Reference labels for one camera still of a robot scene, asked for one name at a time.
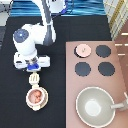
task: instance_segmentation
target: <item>small plate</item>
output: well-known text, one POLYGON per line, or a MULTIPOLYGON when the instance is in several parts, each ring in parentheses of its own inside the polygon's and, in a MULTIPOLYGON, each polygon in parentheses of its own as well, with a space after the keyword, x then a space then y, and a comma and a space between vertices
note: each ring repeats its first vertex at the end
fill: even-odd
POLYGON ((91 48, 86 44, 80 44, 75 48, 78 57, 85 58, 91 54, 91 48))

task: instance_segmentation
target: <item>cable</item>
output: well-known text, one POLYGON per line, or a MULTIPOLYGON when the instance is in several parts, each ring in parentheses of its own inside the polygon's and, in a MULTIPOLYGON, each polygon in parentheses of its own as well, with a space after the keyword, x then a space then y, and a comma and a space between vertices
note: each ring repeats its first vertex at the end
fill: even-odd
POLYGON ((2 2, 0 2, 3 6, 4 6, 4 8, 5 8, 5 10, 3 10, 3 11, 1 11, 0 13, 2 13, 2 12, 7 12, 8 13, 8 15, 9 15, 9 11, 11 10, 11 3, 13 2, 13 0, 11 0, 11 2, 9 3, 9 9, 7 9, 6 7, 5 7, 5 4, 3 4, 2 2))
POLYGON ((69 8, 68 8, 68 9, 66 10, 66 12, 63 13, 63 14, 62 14, 62 11, 63 11, 63 10, 62 10, 62 11, 59 12, 56 16, 54 16, 52 19, 54 19, 54 18, 56 18, 56 17, 58 17, 58 16, 60 16, 60 15, 71 14, 72 11, 73 11, 73 9, 74 9, 74 0, 71 0, 71 2, 72 2, 72 5, 71 5, 71 6, 72 6, 72 9, 71 9, 71 11, 70 11, 69 13, 67 13, 67 10, 68 10, 69 8))
POLYGON ((4 10, 0 12, 0 13, 2 13, 4 11, 6 11, 7 9, 6 9, 5 5, 1 1, 0 1, 0 3, 4 6, 4 10))
POLYGON ((9 14, 9 11, 11 10, 11 4, 12 4, 13 0, 11 0, 10 4, 9 4, 9 9, 8 9, 8 15, 10 16, 9 14))

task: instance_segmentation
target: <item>black mat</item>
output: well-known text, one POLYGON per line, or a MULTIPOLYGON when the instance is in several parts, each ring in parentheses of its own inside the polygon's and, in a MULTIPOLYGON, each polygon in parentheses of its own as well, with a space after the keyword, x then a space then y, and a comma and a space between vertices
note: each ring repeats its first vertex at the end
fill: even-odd
POLYGON ((115 72, 115 68, 110 62, 100 63, 98 70, 103 76, 112 76, 115 72))
POLYGON ((91 67, 86 62, 79 62, 75 66, 75 72, 79 76, 88 76, 91 71, 91 67))
POLYGON ((65 42, 111 40, 107 16, 57 17, 54 20, 56 42, 49 47, 36 46, 39 55, 51 57, 51 66, 39 72, 39 85, 49 93, 48 104, 34 112, 25 102, 31 89, 30 73, 12 67, 16 52, 12 35, 24 24, 40 21, 41 17, 9 17, 7 20, 0 51, 0 128, 66 128, 65 42))
POLYGON ((111 49, 106 45, 99 45, 96 48, 96 54, 100 57, 108 57, 111 55, 111 49))

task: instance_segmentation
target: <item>white ceramic bowl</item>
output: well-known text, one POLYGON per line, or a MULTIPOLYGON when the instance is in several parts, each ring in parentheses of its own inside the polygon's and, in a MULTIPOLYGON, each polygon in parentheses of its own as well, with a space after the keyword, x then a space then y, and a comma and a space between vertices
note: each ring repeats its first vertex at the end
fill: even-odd
POLYGON ((115 109, 111 109, 112 104, 114 101, 108 92, 99 87, 87 87, 77 96, 76 110, 84 123, 102 128, 114 119, 115 109))

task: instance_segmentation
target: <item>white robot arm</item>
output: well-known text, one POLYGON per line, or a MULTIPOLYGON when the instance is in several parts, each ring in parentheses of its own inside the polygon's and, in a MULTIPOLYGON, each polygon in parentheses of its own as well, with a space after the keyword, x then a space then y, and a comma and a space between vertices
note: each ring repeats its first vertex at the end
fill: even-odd
POLYGON ((40 24, 25 24, 13 34, 13 41, 18 52, 14 55, 14 65, 17 69, 29 72, 39 71, 41 67, 50 66, 48 56, 38 57, 35 44, 49 46, 56 40, 51 12, 46 0, 32 0, 40 9, 43 26, 40 24))

